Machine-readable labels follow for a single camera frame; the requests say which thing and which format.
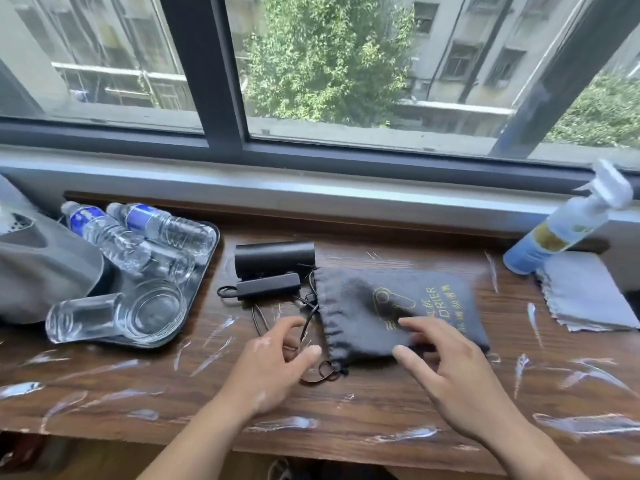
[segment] tree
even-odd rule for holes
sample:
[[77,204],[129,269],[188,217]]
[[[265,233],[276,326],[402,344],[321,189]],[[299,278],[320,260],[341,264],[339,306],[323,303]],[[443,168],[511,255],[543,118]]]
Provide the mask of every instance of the tree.
[[248,40],[257,116],[375,127],[403,94],[414,29],[390,0],[262,0]]
[[640,80],[600,73],[549,131],[545,141],[635,146],[640,137]]

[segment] wooden table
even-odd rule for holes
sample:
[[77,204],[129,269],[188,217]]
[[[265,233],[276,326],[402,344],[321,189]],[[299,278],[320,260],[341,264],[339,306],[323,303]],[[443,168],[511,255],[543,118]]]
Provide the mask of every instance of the wooden table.
[[[0,329],[0,387],[30,381],[43,387],[0,400],[0,428],[169,443],[215,395],[244,343],[255,337],[249,311],[237,303],[222,304],[216,295],[219,286],[236,280],[235,245],[311,239],[318,266],[438,270],[462,277],[475,292],[491,342],[493,369],[512,397],[518,359],[523,355],[529,359],[515,400],[523,414],[532,422],[534,415],[558,419],[556,428],[542,428],[592,479],[640,476],[640,467],[633,465],[640,458],[640,435],[606,432],[615,418],[600,421],[591,428],[592,434],[581,439],[561,430],[571,423],[562,421],[568,417],[620,414],[640,421],[640,335],[567,332],[549,316],[532,277],[522,278],[504,268],[500,261],[504,246],[499,241],[419,228],[202,209],[190,215],[217,222],[223,241],[180,336],[149,353],[101,345],[53,346],[39,330]],[[539,338],[527,314],[530,303],[537,310]],[[264,302],[262,309],[272,321],[298,313],[292,301]],[[321,340],[318,330],[316,334],[315,340]],[[281,426],[302,428],[260,431],[269,428],[258,425],[245,430],[234,449],[503,473],[488,451],[444,423],[416,382],[393,361],[350,370],[335,382],[296,387],[283,407],[255,421],[281,420]],[[592,375],[572,375],[577,372]],[[582,378],[562,387],[569,377]],[[438,432],[415,437],[427,428]]]

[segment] cloth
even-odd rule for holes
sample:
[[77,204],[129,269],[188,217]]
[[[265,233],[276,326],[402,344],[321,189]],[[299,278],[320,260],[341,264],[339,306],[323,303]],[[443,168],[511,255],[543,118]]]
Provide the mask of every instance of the cloth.
[[489,340],[466,282],[434,271],[377,271],[319,268],[317,300],[329,357],[336,370],[391,356],[393,347],[412,346],[398,318],[446,320],[483,351]]
[[570,331],[640,328],[631,306],[597,254],[558,253],[545,261],[536,276],[551,316]]

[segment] plastic bottle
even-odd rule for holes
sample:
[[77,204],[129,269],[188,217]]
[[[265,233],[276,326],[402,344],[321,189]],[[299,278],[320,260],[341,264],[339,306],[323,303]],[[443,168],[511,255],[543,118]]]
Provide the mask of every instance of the plastic bottle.
[[162,242],[194,256],[208,255],[216,243],[211,227],[143,203],[111,203],[107,213],[118,222],[152,241]]
[[149,263],[151,251],[145,239],[121,226],[102,209],[77,202],[64,202],[62,212],[68,227],[86,241],[98,246],[107,259],[120,269],[140,273]]
[[596,176],[576,190],[590,190],[587,197],[573,197],[547,220],[519,240],[503,257],[504,265],[518,274],[529,274],[556,253],[585,238],[609,220],[609,209],[624,209],[633,200],[631,184],[607,160],[592,166]]

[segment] hand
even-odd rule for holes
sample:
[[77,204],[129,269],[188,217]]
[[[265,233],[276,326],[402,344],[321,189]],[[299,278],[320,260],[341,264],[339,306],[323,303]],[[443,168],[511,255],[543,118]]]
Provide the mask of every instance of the hand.
[[416,341],[436,346],[440,354],[437,372],[407,347],[396,346],[393,354],[453,429],[486,444],[492,435],[530,427],[477,345],[443,320],[416,317],[399,322],[419,332],[414,334]]
[[298,354],[299,339],[287,336],[293,327],[304,323],[302,317],[283,318],[265,335],[245,345],[217,396],[233,405],[244,421],[283,402],[302,374],[322,354],[318,345]]

